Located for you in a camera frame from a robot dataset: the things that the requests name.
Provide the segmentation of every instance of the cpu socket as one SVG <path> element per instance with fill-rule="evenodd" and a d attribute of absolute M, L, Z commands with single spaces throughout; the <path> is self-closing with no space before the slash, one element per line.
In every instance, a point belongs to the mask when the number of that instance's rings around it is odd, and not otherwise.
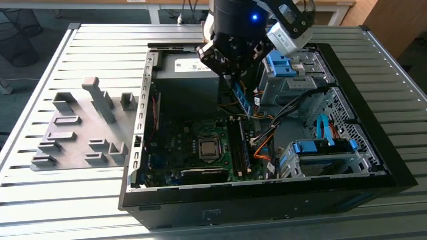
<path fill-rule="evenodd" d="M 199 139 L 199 156 L 207 164 L 220 159 L 220 141 L 218 137 Z"/>

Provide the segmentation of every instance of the slotted metal table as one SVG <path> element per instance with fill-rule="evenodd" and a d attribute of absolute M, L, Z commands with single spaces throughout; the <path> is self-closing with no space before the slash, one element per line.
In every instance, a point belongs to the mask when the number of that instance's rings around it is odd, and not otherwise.
<path fill-rule="evenodd" d="M 352 211 L 315 217 L 150 232 L 118 210 L 123 168 L 33 172 L 31 160 L 57 92 L 100 78 L 111 97 L 140 94 L 147 44 L 199 43 L 199 26 L 83 24 L 65 33 L 0 154 L 0 236 L 7 239 L 427 238 L 427 97 L 370 31 L 315 27 L 331 44 L 419 186 Z"/>

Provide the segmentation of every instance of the motherboard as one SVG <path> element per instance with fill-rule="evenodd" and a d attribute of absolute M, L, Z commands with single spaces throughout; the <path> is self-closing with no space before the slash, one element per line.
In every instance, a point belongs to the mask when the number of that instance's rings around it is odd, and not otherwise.
<path fill-rule="evenodd" d="M 162 128 L 168 134 L 159 134 L 150 144 L 140 177 L 147 187 L 259 180 L 263 165 L 250 154 L 250 121 L 168 121 Z"/>

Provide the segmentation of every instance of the white sticker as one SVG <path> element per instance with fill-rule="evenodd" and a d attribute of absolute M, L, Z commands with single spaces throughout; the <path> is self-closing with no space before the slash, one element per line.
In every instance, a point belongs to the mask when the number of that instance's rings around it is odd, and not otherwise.
<path fill-rule="evenodd" d="M 258 97 L 254 98 L 254 101 L 256 106 L 262 105 L 262 100 Z"/>
<path fill-rule="evenodd" d="M 272 174 L 275 174 L 276 168 L 275 168 L 275 166 L 272 165 L 271 162 L 268 163 L 267 168 L 268 168 L 270 172 L 271 172 Z"/>
<path fill-rule="evenodd" d="M 176 59 L 175 72 L 176 73 L 212 72 L 212 70 L 202 63 L 199 58 L 191 58 L 191 59 Z"/>
<path fill-rule="evenodd" d="M 298 69 L 304 69 L 303 64 L 295 64 L 292 65 L 292 69 L 298 70 Z"/>

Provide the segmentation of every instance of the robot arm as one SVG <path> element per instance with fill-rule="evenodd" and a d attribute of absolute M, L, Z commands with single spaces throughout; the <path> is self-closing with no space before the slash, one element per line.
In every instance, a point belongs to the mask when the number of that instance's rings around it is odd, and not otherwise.
<path fill-rule="evenodd" d="M 198 54 L 230 86 L 274 48 L 288 56 L 304 47 L 315 23 L 314 0 L 310 3 L 312 11 L 300 12 L 292 0 L 215 0 L 214 34 Z M 278 23 L 267 33 L 270 18 Z"/>

